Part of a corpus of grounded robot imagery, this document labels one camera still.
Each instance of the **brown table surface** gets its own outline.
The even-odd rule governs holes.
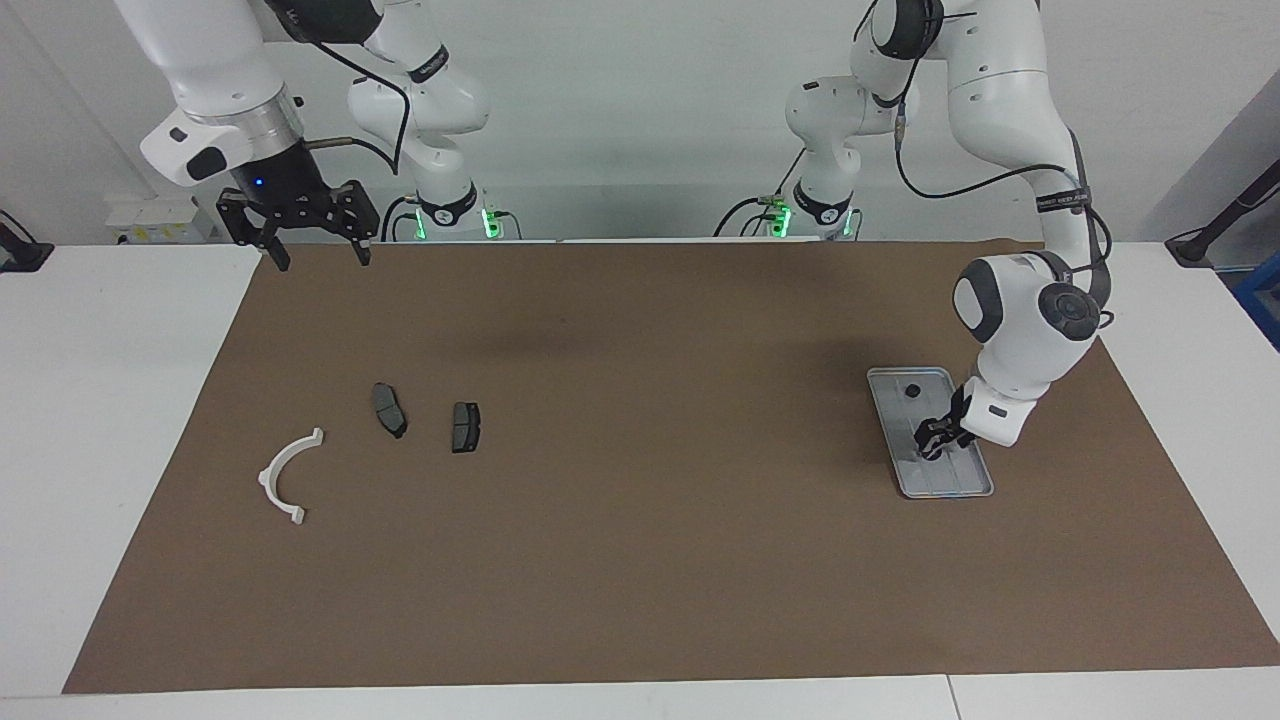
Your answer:
[[[292,249],[65,689],[1280,664],[1101,343],[983,447],[995,497],[897,493],[867,370],[963,380],[954,281],[1019,247]],[[457,401],[475,455],[449,451]],[[314,427],[280,480],[294,527],[256,477]]]

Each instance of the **white table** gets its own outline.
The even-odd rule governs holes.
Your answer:
[[[61,247],[37,275],[0,277],[0,719],[1280,717],[1280,667],[55,697],[257,263]],[[1211,272],[1164,247],[1121,245],[1112,269],[1105,342],[1276,633],[1280,355]]]

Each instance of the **white curved object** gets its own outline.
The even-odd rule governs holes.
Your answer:
[[[288,512],[294,525],[302,524],[302,519],[306,518],[307,511],[297,505],[289,505],[280,500],[280,496],[275,489],[275,483],[280,479],[280,470],[289,464],[289,460],[293,460],[306,450],[320,447],[323,443],[324,430],[316,428],[310,437],[289,443],[280,451],[279,455],[275,456],[275,460],[271,460],[271,464],[268,465],[265,470],[257,474],[257,484],[262,486],[262,489],[266,491],[266,498],[271,501],[271,505],[279,507],[284,512]]]

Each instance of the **gray tray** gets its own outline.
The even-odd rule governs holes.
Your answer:
[[[965,450],[952,445],[933,462],[922,457],[915,447],[915,429],[920,423],[941,418],[951,409],[955,384],[946,370],[873,368],[867,373],[867,380],[872,386],[872,397],[902,495],[927,500],[987,497],[995,492],[978,443]],[[906,393],[913,384],[920,388],[920,395],[914,398]]]

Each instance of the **black pole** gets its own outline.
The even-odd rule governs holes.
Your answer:
[[[1199,265],[1204,260],[1208,247],[1217,238],[1222,237],[1222,233],[1234,225],[1236,220],[1256,210],[1276,186],[1280,186],[1280,160],[1276,160],[1275,164],[1267,168],[1267,172],[1253,181],[1253,184],[1231,201],[1226,210],[1222,210],[1217,218],[1213,218],[1213,222],[1201,231],[1199,234],[1185,241],[1171,240],[1165,245],[1174,254],[1179,264],[1187,266]]]
[[[13,256],[13,260],[0,265],[0,273],[35,273],[54,252],[52,245],[26,242],[4,223],[0,223],[0,247]]]

